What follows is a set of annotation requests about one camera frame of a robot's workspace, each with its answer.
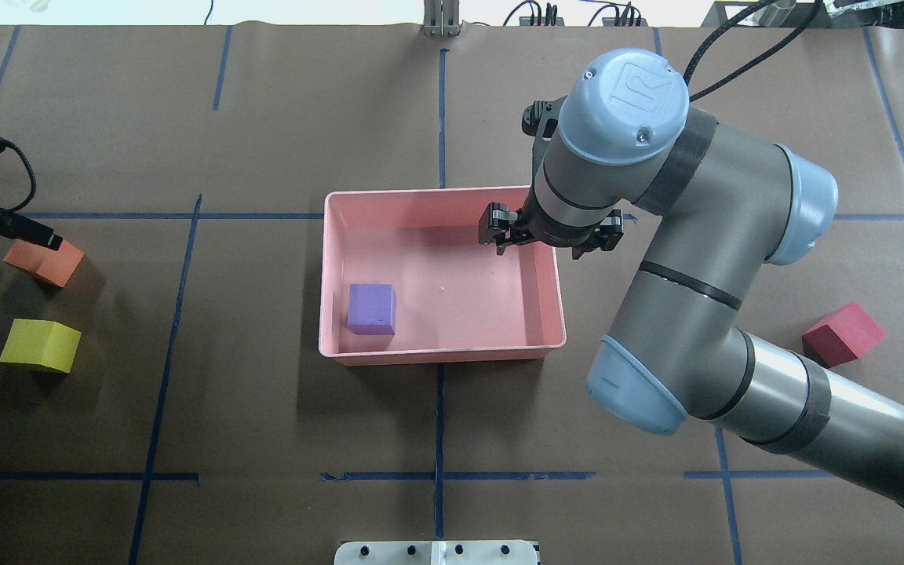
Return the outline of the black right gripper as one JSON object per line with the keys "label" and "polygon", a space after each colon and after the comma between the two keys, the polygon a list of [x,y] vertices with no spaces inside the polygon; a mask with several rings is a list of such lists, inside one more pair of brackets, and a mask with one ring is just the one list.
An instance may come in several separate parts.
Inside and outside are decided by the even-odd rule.
{"label": "black right gripper", "polygon": [[616,250],[625,234],[623,212],[603,218],[603,166],[567,146],[567,98],[536,100],[523,112],[523,133],[532,138],[530,193],[516,211],[491,202],[478,222],[478,242],[496,255],[523,241],[570,248],[582,255]]}

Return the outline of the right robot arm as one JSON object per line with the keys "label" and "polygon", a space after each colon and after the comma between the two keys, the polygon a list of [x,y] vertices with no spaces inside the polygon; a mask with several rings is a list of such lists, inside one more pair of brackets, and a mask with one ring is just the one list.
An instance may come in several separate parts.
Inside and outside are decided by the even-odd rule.
{"label": "right robot arm", "polygon": [[491,203],[478,239],[611,251],[625,200],[661,219],[588,376],[589,394],[644,432],[695,417],[904,508],[904,405],[735,325],[765,264],[813,250],[838,208],[833,175],[692,107],[665,58],[599,55],[565,97],[537,100],[532,183]]}

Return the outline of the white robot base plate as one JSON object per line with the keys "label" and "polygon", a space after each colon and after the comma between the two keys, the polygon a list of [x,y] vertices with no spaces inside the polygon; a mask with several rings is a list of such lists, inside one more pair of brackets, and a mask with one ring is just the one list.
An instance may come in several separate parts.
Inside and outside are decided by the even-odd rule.
{"label": "white robot base plate", "polygon": [[541,564],[541,551],[521,539],[345,542],[334,564]]}

